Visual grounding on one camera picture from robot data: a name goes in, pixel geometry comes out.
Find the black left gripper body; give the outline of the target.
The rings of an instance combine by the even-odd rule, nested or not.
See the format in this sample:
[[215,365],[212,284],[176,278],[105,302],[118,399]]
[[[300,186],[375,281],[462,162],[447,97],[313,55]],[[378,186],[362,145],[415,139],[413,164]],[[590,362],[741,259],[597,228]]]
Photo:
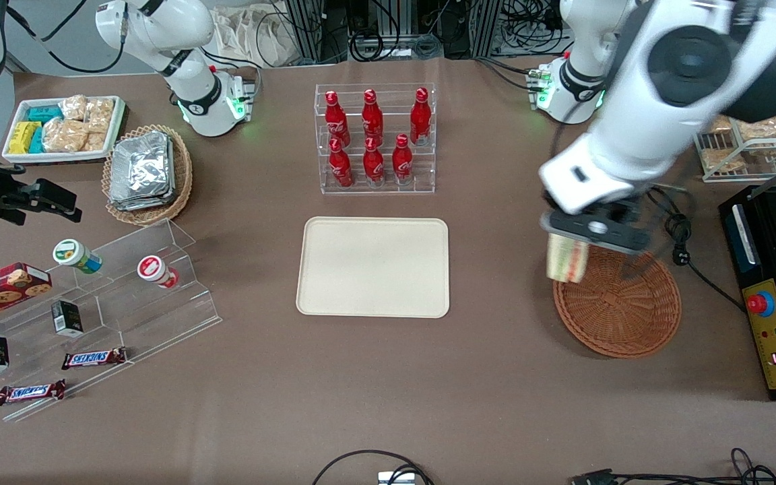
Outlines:
[[649,248],[651,236],[638,225],[641,215],[638,201],[594,203],[579,214],[569,214],[558,206],[541,217],[541,227],[563,236],[620,252],[638,255]]

